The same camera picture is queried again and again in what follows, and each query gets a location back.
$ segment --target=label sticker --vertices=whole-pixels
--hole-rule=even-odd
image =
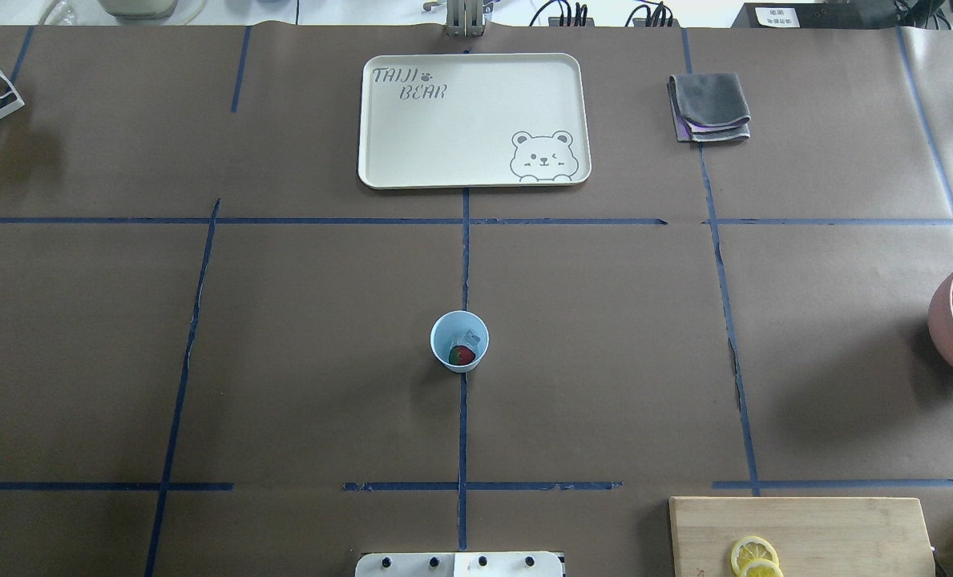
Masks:
[[[769,28],[800,28],[800,21],[796,18],[796,10],[783,8],[754,8],[757,14],[757,23]]]

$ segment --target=wooden cutting board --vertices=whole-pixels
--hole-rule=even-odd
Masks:
[[[742,537],[772,543],[785,577],[933,577],[917,499],[671,497],[676,577],[732,577]]]

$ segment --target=strawberry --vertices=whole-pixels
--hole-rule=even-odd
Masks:
[[[476,353],[465,345],[454,345],[447,354],[447,362],[455,366],[469,365],[472,361],[476,361]]]

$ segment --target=bear illustration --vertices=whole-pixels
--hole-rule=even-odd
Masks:
[[[533,136],[530,132],[516,132],[512,136],[515,156],[512,172],[519,182],[571,182],[579,169],[572,154],[572,135],[557,131],[550,136]]]

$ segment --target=electronic device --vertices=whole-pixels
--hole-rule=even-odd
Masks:
[[[866,29],[854,4],[745,3],[733,28]]]

